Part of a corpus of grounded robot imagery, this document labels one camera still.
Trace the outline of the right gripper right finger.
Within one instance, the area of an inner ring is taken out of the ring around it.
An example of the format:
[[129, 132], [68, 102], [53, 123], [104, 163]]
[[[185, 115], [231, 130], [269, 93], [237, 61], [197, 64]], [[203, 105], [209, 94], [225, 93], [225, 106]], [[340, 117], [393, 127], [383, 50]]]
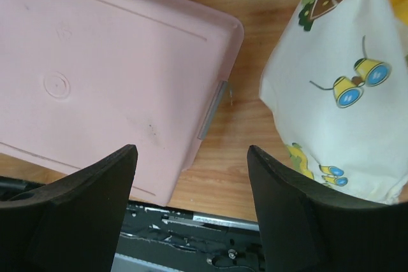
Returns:
[[250, 146], [267, 271], [406, 271], [407, 204], [349, 196]]

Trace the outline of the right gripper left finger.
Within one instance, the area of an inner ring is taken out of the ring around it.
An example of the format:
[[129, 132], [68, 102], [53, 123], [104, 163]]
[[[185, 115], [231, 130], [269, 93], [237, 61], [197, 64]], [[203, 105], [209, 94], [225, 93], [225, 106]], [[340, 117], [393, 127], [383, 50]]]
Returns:
[[1, 202], [1, 271], [110, 271], [138, 151]]

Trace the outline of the pink perforated basket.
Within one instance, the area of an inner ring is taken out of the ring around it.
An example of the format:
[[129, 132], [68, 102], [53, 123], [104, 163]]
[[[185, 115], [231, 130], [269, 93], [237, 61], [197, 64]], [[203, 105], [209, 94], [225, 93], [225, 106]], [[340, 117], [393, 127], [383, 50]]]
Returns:
[[69, 175], [134, 144], [131, 195], [165, 206], [243, 38], [189, 0], [1, 0], [1, 152]]

